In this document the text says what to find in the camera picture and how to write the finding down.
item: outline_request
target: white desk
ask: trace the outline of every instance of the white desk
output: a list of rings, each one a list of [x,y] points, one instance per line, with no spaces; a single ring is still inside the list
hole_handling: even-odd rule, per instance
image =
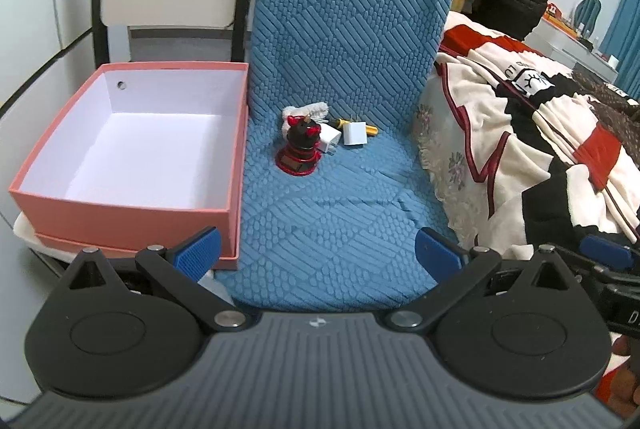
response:
[[[618,72],[605,63],[603,59],[590,53],[575,39],[544,19],[541,19],[538,26],[533,29],[533,32],[527,35],[524,43],[568,68],[573,68],[576,63],[580,63],[607,82],[611,84],[616,82]]]

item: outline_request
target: metal screw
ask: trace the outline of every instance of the metal screw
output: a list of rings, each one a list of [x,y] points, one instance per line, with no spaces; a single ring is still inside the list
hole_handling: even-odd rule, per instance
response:
[[[238,328],[246,322],[246,317],[237,310],[225,310],[218,312],[213,320],[223,328]]]
[[[400,328],[415,328],[422,322],[422,316],[409,310],[398,310],[389,320]]]

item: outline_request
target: textured blue fabric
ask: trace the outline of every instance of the textured blue fabric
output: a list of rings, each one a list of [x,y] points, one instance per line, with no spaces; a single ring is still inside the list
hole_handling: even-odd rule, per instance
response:
[[[408,126],[451,0],[257,0],[235,298],[277,309],[393,307],[433,286],[417,230],[452,239]],[[280,171],[281,109],[326,101],[381,133],[316,172]]]

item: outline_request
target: white pipe cleaner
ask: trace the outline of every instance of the white pipe cleaner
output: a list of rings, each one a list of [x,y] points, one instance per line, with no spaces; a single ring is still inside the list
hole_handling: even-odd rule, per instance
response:
[[[294,108],[293,106],[287,106],[282,111],[282,136],[287,139],[287,133],[289,133],[289,122],[287,117],[290,116],[310,116],[312,119],[324,119],[329,114],[329,105],[326,102],[314,102],[313,104],[307,104],[302,108]]]

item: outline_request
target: open box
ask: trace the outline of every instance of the open box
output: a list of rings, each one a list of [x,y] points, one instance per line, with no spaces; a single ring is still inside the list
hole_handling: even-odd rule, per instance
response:
[[[248,65],[103,65],[9,189],[47,247],[107,256],[171,247],[213,225],[236,268]]]

